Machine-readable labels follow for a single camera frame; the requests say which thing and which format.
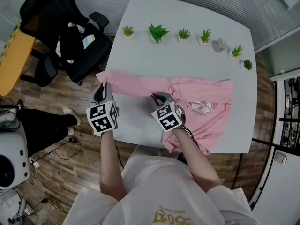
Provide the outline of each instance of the small succulent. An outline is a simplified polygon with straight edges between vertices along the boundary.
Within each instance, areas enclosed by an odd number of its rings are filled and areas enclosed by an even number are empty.
[[[252,69],[252,62],[248,59],[244,60],[244,67],[247,70],[251,70]]]
[[[182,40],[187,40],[189,37],[191,37],[191,34],[188,31],[188,29],[184,29],[184,28],[178,31],[178,35]]]
[[[238,47],[235,47],[231,52],[233,57],[237,58],[238,56],[241,56],[243,49],[244,47],[242,47],[241,44]]]
[[[156,41],[157,44],[161,41],[162,36],[166,35],[169,32],[166,31],[166,28],[162,28],[161,26],[162,25],[154,27],[151,24],[151,26],[149,27],[150,34],[152,35],[153,39]]]
[[[203,43],[208,43],[208,41],[210,40],[210,35],[211,35],[210,29],[207,29],[206,31],[203,30],[203,33],[200,36],[202,42]]]
[[[124,26],[122,31],[126,37],[130,37],[134,33],[132,26]]]

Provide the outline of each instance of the pink shirt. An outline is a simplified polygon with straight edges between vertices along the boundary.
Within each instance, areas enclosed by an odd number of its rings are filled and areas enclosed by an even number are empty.
[[[191,77],[141,77],[122,71],[96,74],[101,83],[110,83],[115,93],[151,96],[167,92],[184,109],[185,126],[191,130],[204,154],[217,145],[231,116],[233,83]],[[163,145],[181,151],[172,131],[163,134]]]

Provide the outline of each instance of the sneaker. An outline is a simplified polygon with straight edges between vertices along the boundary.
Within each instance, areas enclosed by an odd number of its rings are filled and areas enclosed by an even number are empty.
[[[62,109],[62,111],[63,111],[63,113],[64,113],[65,115],[67,115],[67,114],[73,115],[73,116],[76,118],[76,120],[77,120],[77,124],[76,124],[76,125],[80,125],[81,119],[78,117],[78,115],[77,115],[71,108],[69,108],[69,107],[64,107],[64,108]]]
[[[68,135],[73,135],[73,134],[74,134],[74,128],[68,127],[68,128],[67,128],[67,134],[68,134]]]

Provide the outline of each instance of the leg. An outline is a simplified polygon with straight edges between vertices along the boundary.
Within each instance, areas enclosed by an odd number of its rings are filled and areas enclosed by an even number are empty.
[[[77,124],[77,119],[71,114],[56,115],[37,109],[18,110],[17,118],[25,130],[43,127],[43,133],[46,132],[45,129],[66,128]]]
[[[68,128],[59,128],[56,130],[25,130],[28,156],[40,152],[47,147],[63,140],[68,136]]]

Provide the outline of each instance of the sleeve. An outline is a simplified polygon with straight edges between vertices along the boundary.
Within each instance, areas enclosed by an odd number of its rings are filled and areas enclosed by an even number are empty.
[[[63,225],[102,224],[118,203],[116,199],[92,188],[80,189]]]
[[[259,225],[252,216],[241,188],[230,190],[225,186],[217,186],[209,190],[207,195],[225,218],[226,225]]]

